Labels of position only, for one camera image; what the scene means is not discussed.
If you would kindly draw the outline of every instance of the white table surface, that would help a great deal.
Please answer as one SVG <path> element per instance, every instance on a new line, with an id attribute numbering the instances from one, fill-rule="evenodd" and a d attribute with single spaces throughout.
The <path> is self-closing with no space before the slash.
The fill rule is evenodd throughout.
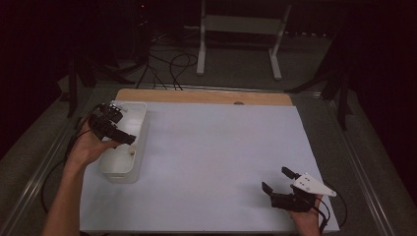
<path id="1" fill-rule="evenodd" d="M 83 231 L 287 232 L 262 191 L 291 193 L 286 166 L 322 180 L 295 106 L 146 102 L 149 132 L 135 184 L 86 171 Z M 338 230 L 331 220 L 326 231 Z"/>

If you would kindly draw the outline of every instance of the black cable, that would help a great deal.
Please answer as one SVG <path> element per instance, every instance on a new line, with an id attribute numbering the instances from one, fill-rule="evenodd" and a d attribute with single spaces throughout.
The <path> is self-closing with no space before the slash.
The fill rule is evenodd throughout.
<path id="1" fill-rule="evenodd" d="M 165 86 L 165 84 L 163 83 L 163 81 L 159 78 L 159 76 L 157 75 L 157 70 L 152 67 L 151 65 L 149 65 L 150 71 L 153 73 L 153 88 L 155 89 L 156 87 L 156 82 L 154 79 L 157 79 L 162 85 L 163 87 L 168 90 L 168 88 Z"/>
<path id="2" fill-rule="evenodd" d="M 64 155 L 64 164 L 67 162 L 67 158 L 68 158 L 68 154 L 70 153 L 71 149 L 73 148 L 74 143 L 77 140 L 77 134 L 81 131 L 81 129 L 83 128 L 84 124 L 86 124 L 86 122 L 88 121 L 89 117 L 92 115 L 92 113 L 100 106 L 96 105 L 95 107 L 93 107 L 91 110 L 89 110 L 89 112 L 87 113 L 87 115 L 79 122 L 79 124 L 77 125 L 77 129 L 75 134 L 73 135 L 70 139 L 70 141 L 68 142 L 67 145 L 67 149 L 65 150 L 65 155 Z"/>
<path id="3" fill-rule="evenodd" d="M 180 72 L 180 73 L 178 73 L 178 75 L 174 76 L 174 73 L 172 72 L 172 66 L 173 66 L 173 64 L 174 64 L 173 62 L 174 62 L 177 58 L 182 57 L 182 56 L 187 56 L 187 58 L 188 58 L 187 65 L 190 65 L 190 55 L 189 55 L 189 54 L 187 54 L 187 53 L 183 53 L 183 54 L 180 54 L 180 55 L 175 56 L 174 58 L 172 58 L 171 63 L 169 64 L 169 73 L 170 73 L 170 74 L 171 74 L 171 76 L 172 76 L 172 80 L 173 80 L 173 85 L 174 85 L 174 88 L 175 88 L 175 89 L 177 89 L 177 87 L 176 87 L 176 86 L 178 86 L 178 88 L 179 88 L 180 90 L 182 90 L 182 88 L 181 88 L 180 84 L 178 83 L 177 79 L 178 79 L 178 77 L 179 77 L 181 74 L 183 74 L 183 73 L 185 72 L 185 70 L 187 70 L 187 68 L 188 68 L 188 67 L 184 67 L 184 68 L 181 70 L 181 72 Z"/>
<path id="4" fill-rule="evenodd" d="M 46 202 L 45 202 L 45 198 L 44 198 L 44 196 L 45 196 L 45 194 L 44 194 L 44 192 L 45 192 L 45 185 L 46 185 L 46 182 L 48 181 L 48 179 L 49 179 L 49 177 L 50 177 L 50 175 L 52 174 L 52 172 L 60 165 L 60 164 L 63 164 L 64 163 L 64 159 L 62 159 L 62 160 L 60 160 L 58 163 L 56 163 L 52 168 L 51 168 L 51 170 L 49 170 L 49 172 L 48 172 L 48 174 L 46 175 L 46 178 L 45 178 L 45 180 L 43 181 L 43 184 L 42 184 L 42 187 L 40 187 L 40 203 L 42 204 L 42 208 L 43 208 L 43 211 L 45 212 L 45 213 L 48 213 L 49 212 L 49 209 L 48 209 L 48 207 L 46 206 Z"/>
<path id="5" fill-rule="evenodd" d="M 337 195 L 340 197 L 340 199 L 341 199 L 341 201 L 342 201 L 342 203 L 343 203 L 343 206 L 344 206 L 344 212 L 345 212 L 345 214 L 344 214 L 344 218 L 343 218 L 343 220 L 341 221 L 341 223 L 339 224 L 339 228 L 341 228 L 341 227 L 343 227 L 343 225 L 346 223 L 346 221 L 347 221 L 347 204 L 346 204 L 346 201 L 344 200 L 344 198 L 343 198 L 343 196 L 334 188 L 334 186 L 332 186 L 328 181 L 326 181 L 326 180 L 323 180 L 323 182 L 325 182 L 325 184 L 326 185 L 328 185 L 329 187 L 331 187 L 336 193 L 337 193 Z"/>
<path id="6" fill-rule="evenodd" d="M 141 77 L 138 80 L 138 83 L 136 84 L 136 89 L 139 87 L 139 85 L 141 84 L 142 80 L 144 79 L 145 74 L 147 73 L 148 68 L 149 68 L 149 59 L 147 59 L 147 66 L 145 67 L 144 71 L 142 72 Z"/>
<path id="7" fill-rule="evenodd" d="M 320 224 L 320 227 L 319 227 L 320 234 L 322 235 L 323 231 L 325 230 L 326 225 L 328 225 L 328 219 L 326 219 L 325 214 L 321 210 L 319 210 L 317 207 L 313 206 L 313 209 L 317 211 L 323 218 L 322 223 Z"/>
<path id="8" fill-rule="evenodd" d="M 195 61 L 195 62 L 193 62 L 192 64 L 187 64 L 187 65 L 172 64 L 172 66 L 176 66 L 176 67 L 186 67 L 186 68 L 188 68 L 188 67 L 191 67 L 191 66 L 194 66 L 194 65 L 196 65 L 196 64 L 197 64 L 197 62 L 198 62 L 197 56 L 195 56 L 195 55 L 193 55 L 193 54 L 190 54 L 190 53 L 187 53 L 187 52 L 183 52 L 183 53 L 184 53 L 184 54 L 188 54 L 188 55 L 190 55 L 191 57 L 195 58 L 195 59 L 196 59 L 196 61 Z M 150 57 L 152 57 L 152 58 L 154 58 L 154 59 L 156 59 L 156 60 L 159 60 L 159 61 L 161 61 L 161 62 L 165 62 L 165 63 L 167 63 L 167 64 L 171 64 L 171 62 L 166 61 L 166 60 L 164 60 L 164 59 L 162 59 L 162 58 L 159 58 L 159 57 L 157 57 L 157 56 L 155 56 L 155 55 L 150 54 L 149 56 L 150 56 Z"/>
<path id="9" fill-rule="evenodd" d="M 316 199 L 319 200 L 326 207 L 326 209 L 328 210 L 328 218 L 327 218 L 327 221 L 329 221 L 331 215 L 330 215 L 330 210 L 328 209 L 328 205 L 326 205 L 325 202 L 323 202 L 321 199 L 319 199 L 319 198 L 316 198 Z"/>

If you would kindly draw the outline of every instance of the hand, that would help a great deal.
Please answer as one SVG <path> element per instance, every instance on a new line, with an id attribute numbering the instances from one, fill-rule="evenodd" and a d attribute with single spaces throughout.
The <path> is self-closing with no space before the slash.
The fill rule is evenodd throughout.
<path id="1" fill-rule="evenodd" d="M 315 207 L 319 208 L 322 195 L 317 195 Z M 289 215 L 302 236 L 320 236 L 319 213 L 311 208 L 307 212 L 294 212 L 288 210 Z"/>
<path id="2" fill-rule="evenodd" d="M 68 155 L 67 164 L 75 164 L 78 167 L 87 167 L 96 161 L 103 152 L 109 148 L 116 148 L 120 144 L 115 141 L 101 141 L 86 122 L 78 134 L 78 138 Z"/>

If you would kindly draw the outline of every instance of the white plastic container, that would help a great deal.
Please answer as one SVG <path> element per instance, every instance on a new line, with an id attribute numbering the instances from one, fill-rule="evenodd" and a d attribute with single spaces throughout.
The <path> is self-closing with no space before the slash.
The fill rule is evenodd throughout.
<path id="1" fill-rule="evenodd" d="M 123 118 L 119 130 L 136 136 L 131 146 L 108 149 L 100 158 L 99 169 L 112 183 L 133 184 L 139 179 L 139 169 L 148 132 L 147 105 L 142 102 L 120 102 Z"/>

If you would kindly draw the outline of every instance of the floor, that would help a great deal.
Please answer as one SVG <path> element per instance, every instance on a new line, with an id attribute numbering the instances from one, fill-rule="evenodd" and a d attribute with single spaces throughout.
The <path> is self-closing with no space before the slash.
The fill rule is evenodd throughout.
<path id="1" fill-rule="evenodd" d="M 330 43 L 330 39 L 324 37 L 286 35 L 277 56 L 283 79 L 275 81 L 266 45 L 247 47 L 238 43 L 224 45 L 216 40 L 209 41 L 206 71 L 199 77 L 195 65 L 185 67 L 184 72 L 181 72 L 183 67 L 172 66 L 195 62 L 195 57 L 187 55 L 197 55 L 196 40 L 190 37 L 179 43 L 163 36 L 150 51 L 154 57 L 150 58 L 149 64 L 154 70 L 148 69 L 139 88 L 178 89 L 177 84 L 173 85 L 172 72 L 174 77 L 179 75 L 176 80 L 182 89 L 283 92 L 313 78 Z M 125 77 L 137 82 L 144 69 L 140 68 Z M 95 88 L 79 85 L 77 115 L 85 114 L 89 107 L 99 102 L 113 99 L 118 89 L 136 86 L 119 85 L 99 74 L 97 77 Z M 65 91 L 66 79 L 60 84 Z M 347 211 L 341 199 L 332 200 L 339 224 L 345 215 L 347 218 L 340 231 L 328 235 L 416 235 L 417 209 L 354 92 L 349 94 L 347 131 L 342 131 L 334 119 L 334 102 L 320 98 L 322 87 L 323 84 L 316 85 L 299 94 L 291 94 L 291 97 L 299 110 L 324 179 L 346 201 Z M 39 234 L 45 213 L 40 201 L 40 185 L 36 181 L 42 180 L 41 176 L 44 179 L 47 170 L 62 158 L 65 144 L 72 134 L 71 127 L 77 118 L 66 118 L 67 111 L 67 102 L 55 101 L 1 160 L 0 226 L 3 231 L 0 232 L 4 235 Z M 52 172 L 45 184 L 44 201 L 47 206 L 58 186 L 60 168 L 58 166 Z"/>

